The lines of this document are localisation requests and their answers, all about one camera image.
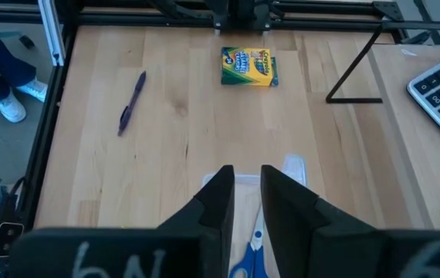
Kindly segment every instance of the person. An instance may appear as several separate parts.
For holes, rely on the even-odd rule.
[[[47,85],[36,79],[36,68],[15,58],[0,40],[0,112],[7,120],[18,123],[25,119],[26,110],[12,88],[45,101]]]

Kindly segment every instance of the metal frame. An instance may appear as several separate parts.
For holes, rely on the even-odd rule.
[[[342,84],[344,84],[345,80],[349,77],[349,75],[354,71],[359,62],[367,55],[373,44],[376,42],[376,39],[381,35],[382,32],[386,30],[393,29],[427,29],[427,30],[440,30],[440,22],[383,22],[379,25],[374,31],[373,35],[366,43],[364,48],[357,54],[357,57],[352,61],[349,65],[345,73],[341,78],[337,81],[335,86],[333,86],[332,90],[327,94],[326,102],[327,103],[340,103],[340,104],[350,104],[350,103],[383,103],[383,100],[380,97],[344,97],[344,98],[333,98],[335,93],[340,89]]]
[[[160,13],[141,13],[141,12],[87,12],[84,7],[118,7],[118,8],[152,8],[146,1],[136,0],[57,0],[56,8],[53,1],[39,0],[45,11],[42,13],[34,11],[0,11],[0,22],[14,23],[45,23],[49,28],[47,39],[52,43],[52,54],[59,54],[53,59],[54,68],[49,82],[49,91],[46,103],[44,104],[38,129],[36,131],[35,142],[29,159],[29,165],[25,173],[25,184],[17,211],[18,221],[29,231],[33,228],[36,210],[39,204],[39,196],[42,191],[43,179],[46,173],[46,165],[49,160],[49,153],[52,144],[52,136],[56,125],[59,112],[59,102],[63,95],[63,86],[66,82],[66,75],[76,40],[76,33],[80,25],[129,25],[129,26],[160,26],[160,27],[196,27],[214,28],[211,16],[199,18],[169,19]],[[344,76],[340,78],[337,85],[329,94],[327,102],[340,103],[340,100],[333,99],[332,96],[340,88],[348,75],[355,66],[365,56],[371,48],[376,38],[382,32],[389,32],[395,42],[401,42],[407,38],[405,29],[435,29],[438,28],[434,23],[422,24],[422,22],[402,22],[399,10],[393,14],[387,14],[380,2],[375,3],[342,3],[342,2],[274,2],[274,6],[282,12],[290,13],[318,13],[318,14],[337,14],[337,15],[372,15],[379,19],[335,19],[328,18],[298,18],[285,17],[283,19],[271,18],[271,29],[288,30],[315,30],[315,31],[340,31],[340,32],[374,32],[370,42],[354,60]],[[202,2],[177,2],[184,8],[196,10],[198,12],[207,11],[208,8]],[[391,11],[398,8],[394,3]],[[57,18],[64,24],[61,35],[56,29],[58,26]]]
[[[418,12],[422,17],[423,22],[433,22],[431,15],[424,4],[424,0],[414,0],[415,6],[418,8]],[[440,45],[440,35],[437,30],[433,30],[431,33],[431,40],[434,44]]]

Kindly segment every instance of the white sneaker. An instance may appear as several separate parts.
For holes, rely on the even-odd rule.
[[[26,117],[25,108],[12,92],[4,100],[0,100],[0,111],[12,123],[18,123]]]
[[[36,78],[24,86],[19,86],[17,89],[28,95],[36,97],[41,102],[45,102],[47,95],[47,84],[38,81]]]

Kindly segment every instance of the wooden tabletop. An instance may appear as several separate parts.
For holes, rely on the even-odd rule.
[[[222,165],[258,175],[262,164],[281,168],[291,153],[305,158],[309,188],[333,205],[376,227],[424,227],[414,217],[418,208],[405,202],[403,162],[383,105],[324,102],[369,37],[79,28],[36,227],[155,227]],[[222,86],[222,46],[270,48],[280,85]],[[143,70],[147,82],[118,137],[120,114]],[[339,92],[379,93],[367,60]],[[252,233],[259,189],[236,190],[232,259],[238,261]],[[269,252],[267,272],[278,276]]]
[[[416,76],[440,63],[440,46],[376,45],[370,57],[381,77],[378,86],[395,127],[414,191],[411,196],[418,197],[427,226],[440,229],[440,127],[405,89]]]

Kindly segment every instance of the yellow crayon box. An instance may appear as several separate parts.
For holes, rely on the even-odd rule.
[[[222,84],[277,86],[275,57],[269,49],[222,47]]]

